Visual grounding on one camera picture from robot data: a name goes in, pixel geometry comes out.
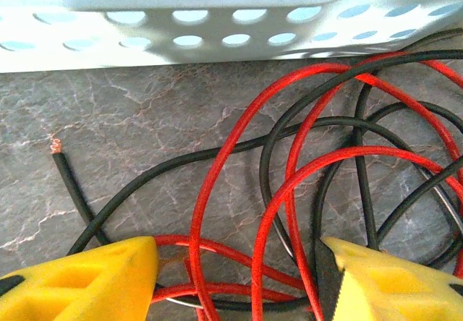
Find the wire tip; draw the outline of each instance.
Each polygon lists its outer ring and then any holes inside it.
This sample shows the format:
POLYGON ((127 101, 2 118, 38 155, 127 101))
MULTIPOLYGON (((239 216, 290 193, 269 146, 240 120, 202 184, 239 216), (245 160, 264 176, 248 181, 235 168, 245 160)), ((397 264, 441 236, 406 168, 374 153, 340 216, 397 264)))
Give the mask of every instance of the wire tip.
POLYGON ((60 153, 61 152, 61 140, 57 138, 51 138, 51 153, 60 153))

